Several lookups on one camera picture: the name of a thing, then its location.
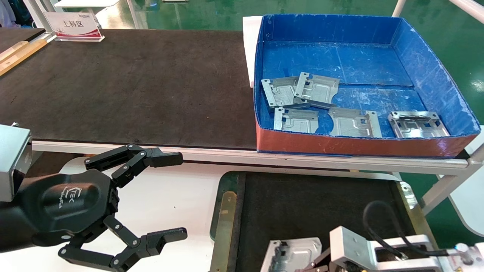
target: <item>white tabletop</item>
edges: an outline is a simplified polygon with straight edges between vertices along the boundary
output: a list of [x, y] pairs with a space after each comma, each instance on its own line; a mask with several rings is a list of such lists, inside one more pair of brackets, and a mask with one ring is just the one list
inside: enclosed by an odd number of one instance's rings
[[[75, 174], [85, 171], [85, 158], [68, 162], [60, 171]], [[111, 175], [115, 168], [105, 171]], [[190, 271], [207, 272], [212, 260], [213, 241], [210, 225], [220, 178], [229, 171], [256, 171], [307, 175], [326, 175], [398, 180], [389, 174], [183, 164], [147, 168], [127, 186], [119, 189], [119, 212], [116, 218], [140, 237], [148, 232], [185, 227], [188, 238], [171, 242], [159, 256], [140, 260], [130, 272]], [[100, 270], [73, 265], [58, 257], [63, 245], [32, 247], [0, 254], [1, 271], [8, 272], [98, 272]], [[125, 248], [121, 240], [105, 231], [83, 249], [116, 255]]]
[[120, 0], [60, 0], [57, 8], [106, 8], [116, 5]]
[[[472, 154], [482, 143], [484, 133], [481, 132], [467, 147]], [[462, 223], [473, 233], [484, 237], [484, 167], [481, 167], [463, 184], [455, 189], [449, 199], [454, 205]]]

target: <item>black cable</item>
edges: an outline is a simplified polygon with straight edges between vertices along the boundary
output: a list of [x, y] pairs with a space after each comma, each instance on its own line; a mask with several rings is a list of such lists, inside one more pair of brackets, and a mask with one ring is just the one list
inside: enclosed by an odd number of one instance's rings
[[388, 203], [380, 201], [380, 200], [375, 200], [368, 205], [366, 205], [364, 211], [363, 211], [363, 226], [365, 230], [368, 232], [370, 237], [380, 243], [383, 248], [388, 250], [390, 253], [393, 255], [399, 257], [399, 258], [405, 258], [405, 255], [401, 253], [400, 251], [396, 250], [395, 248], [391, 247], [389, 244], [387, 244], [374, 230], [371, 229], [369, 223], [368, 223], [368, 214], [370, 213], [370, 210], [373, 207], [376, 206], [383, 206], [387, 213], [390, 215], [390, 218], [392, 220], [393, 226], [396, 229], [396, 232], [398, 233], [398, 236], [402, 238], [403, 242], [407, 244], [408, 248], [418, 254], [422, 254], [425, 256], [448, 256], [449, 254], [447, 253], [446, 250], [435, 250], [435, 251], [424, 251], [421, 250], [420, 248], [416, 247], [412, 243], [408, 241], [408, 239], [405, 237], [405, 233], [402, 230], [402, 227], [400, 226], [400, 223], [398, 222], [398, 219], [396, 218], [395, 212], [393, 211], [392, 207], [388, 205]]

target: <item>conveyor belt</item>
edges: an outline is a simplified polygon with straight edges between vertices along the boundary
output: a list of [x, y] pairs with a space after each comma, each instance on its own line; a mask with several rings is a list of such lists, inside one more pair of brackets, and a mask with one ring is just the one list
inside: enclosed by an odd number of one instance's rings
[[[338, 226], [370, 239], [362, 218], [373, 200], [389, 203], [405, 234], [415, 235], [394, 181], [246, 172], [238, 186], [237, 203], [243, 204], [236, 209], [229, 272], [260, 271], [270, 240], [319, 237], [324, 250]], [[369, 222], [384, 239], [398, 236], [383, 209]]]
[[0, 53], [18, 42], [29, 42], [44, 32], [44, 29], [0, 28]]
[[102, 30], [0, 78], [0, 123], [34, 139], [255, 149], [241, 31]]

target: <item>stamped metal bracket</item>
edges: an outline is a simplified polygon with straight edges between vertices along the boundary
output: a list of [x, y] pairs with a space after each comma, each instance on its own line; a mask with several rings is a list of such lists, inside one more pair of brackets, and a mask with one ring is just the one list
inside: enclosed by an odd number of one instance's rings
[[450, 136], [435, 111], [393, 111], [388, 121], [397, 138]]
[[297, 76], [261, 80], [271, 111], [276, 107], [293, 104], [297, 80]]
[[378, 115], [374, 111], [332, 107], [332, 136], [382, 138]]
[[301, 72], [299, 75], [294, 96], [309, 102], [322, 102], [331, 104], [333, 96], [338, 93], [339, 79], [327, 76], [311, 75]]
[[272, 240], [260, 272], [297, 271], [315, 260], [322, 250], [318, 237]]
[[317, 111], [278, 107], [274, 112], [275, 130], [316, 133], [318, 127]]

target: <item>green floor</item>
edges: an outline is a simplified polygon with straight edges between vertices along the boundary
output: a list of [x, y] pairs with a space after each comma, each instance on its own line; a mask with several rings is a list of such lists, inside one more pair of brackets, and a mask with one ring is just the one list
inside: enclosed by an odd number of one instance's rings
[[[271, 13], [391, 15], [395, 4], [396, 0], [190, 0], [176, 4], [133, 0], [142, 28], [190, 30], [242, 30], [243, 16]], [[108, 25], [134, 25], [125, 1], [111, 9], [117, 10], [106, 13]], [[484, 108], [479, 106], [484, 105], [484, 25], [448, 0], [408, 0], [402, 17], [429, 43], [483, 122]], [[418, 197], [437, 181], [432, 175], [402, 176]], [[449, 200], [427, 220], [440, 247], [484, 241], [462, 225]]]

